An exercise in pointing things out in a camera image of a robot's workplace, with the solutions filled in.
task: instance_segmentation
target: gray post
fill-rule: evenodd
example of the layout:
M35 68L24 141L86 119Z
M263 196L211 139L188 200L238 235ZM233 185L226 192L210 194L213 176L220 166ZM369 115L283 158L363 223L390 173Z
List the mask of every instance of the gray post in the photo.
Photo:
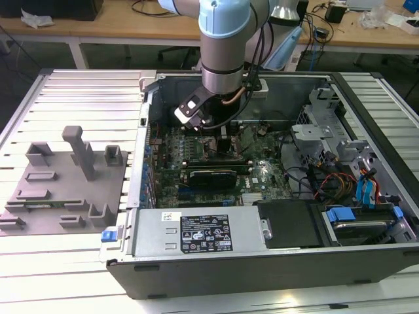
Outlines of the gray post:
M68 142L73 149L74 155L79 161L79 165L87 181L94 180L94 167L92 159L89 157L86 147L81 139L83 130L80 126L66 126L62 133L63 140Z

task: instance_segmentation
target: sticker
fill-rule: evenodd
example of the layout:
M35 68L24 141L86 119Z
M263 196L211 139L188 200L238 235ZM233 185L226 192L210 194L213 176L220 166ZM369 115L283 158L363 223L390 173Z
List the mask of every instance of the sticker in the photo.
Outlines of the sticker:
M163 212L162 221L180 221L181 216L182 216L182 212L180 211Z
M180 221L185 254L233 251L228 215L181 217Z

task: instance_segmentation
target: computer case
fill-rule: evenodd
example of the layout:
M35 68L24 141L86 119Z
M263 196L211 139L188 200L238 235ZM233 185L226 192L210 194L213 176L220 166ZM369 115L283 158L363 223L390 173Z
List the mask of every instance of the computer case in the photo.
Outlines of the computer case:
M93 21L102 8L103 0L0 0L2 18L21 17L22 8L30 14L52 18Z

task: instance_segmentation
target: white paper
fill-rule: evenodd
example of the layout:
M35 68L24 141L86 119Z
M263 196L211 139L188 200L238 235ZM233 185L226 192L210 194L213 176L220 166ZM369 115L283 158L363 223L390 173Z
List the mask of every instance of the white paper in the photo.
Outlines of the white paper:
M20 19L23 23L29 25L30 27L37 29L38 27L54 25L50 16L37 16L27 13L22 9L21 11L23 16Z
M163 212L162 221L180 221L181 216L182 216L182 212L180 211Z
M401 27L401 24L406 22L407 19L406 16L393 13L386 19L386 23L395 27Z

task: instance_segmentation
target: gray plastic block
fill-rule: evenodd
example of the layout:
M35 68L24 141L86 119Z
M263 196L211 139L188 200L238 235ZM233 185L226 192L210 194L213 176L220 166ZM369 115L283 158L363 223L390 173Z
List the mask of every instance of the gray plastic block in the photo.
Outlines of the gray plastic block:
M50 195L48 190L18 190L16 198L18 200L47 200Z
M24 236L37 234L77 234L100 233L104 227L98 227L88 218L90 205L94 204L99 213L93 213L96 221L100 221L103 208L107 204L112 215L106 215L104 221L108 226L115 225L119 207L120 193L124 182L124 174L128 153L121 152L122 165L107 165L104 151L93 152L95 181L87 181L80 167L75 166L70 152L55 152L45 156L49 165L46 167L26 167L13 197L7 202L2 218L14 218L13 213L26 222L23 230L1 230L0 236ZM27 181L29 173L55 172L55 181ZM47 200L19 200L18 191L48 190ZM85 222L84 228L62 228L62 215L80 215Z
M95 205L92 204L90 205L87 218L92 221L92 224L95 227L108 227L112 225L113 214L107 204L103 206L103 211L101 213L96 209Z
M45 156L53 155L47 143L32 143L26 152L26 158L33 167L48 167Z
M86 222L80 215L62 215L61 220L58 222L63 228L84 228Z
M83 142L83 143L84 143L84 147L86 148L86 151L87 151L87 157L89 157L90 158L90 162L92 162L92 164L94 164L94 157L95 157L95 155L94 155L93 150L92 150L92 145L90 145L89 142ZM74 162L74 164L76 166L79 166L80 165L79 164L79 160L77 159L77 156L76 155L72 154L71 155L71 159L73 160L73 162Z
M27 208L24 204L6 204L5 209L9 213L23 213L29 212L29 208Z
M0 218L0 230L23 230L25 222L19 217Z
M33 173L28 173L25 177L25 180L27 182L55 181L56 179L57 179L57 174L55 171L33 172Z
M64 207L68 211L88 211L90 204L86 200L79 200L78 203L65 203Z
M68 142L73 149L80 168L82 169L87 181L94 180L94 167L92 162L92 151L86 150L86 146L81 139L83 130L80 126L66 126L62 133L63 140Z
M115 167L122 165L122 154L120 152L119 146L106 146L105 152L106 164L108 167Z

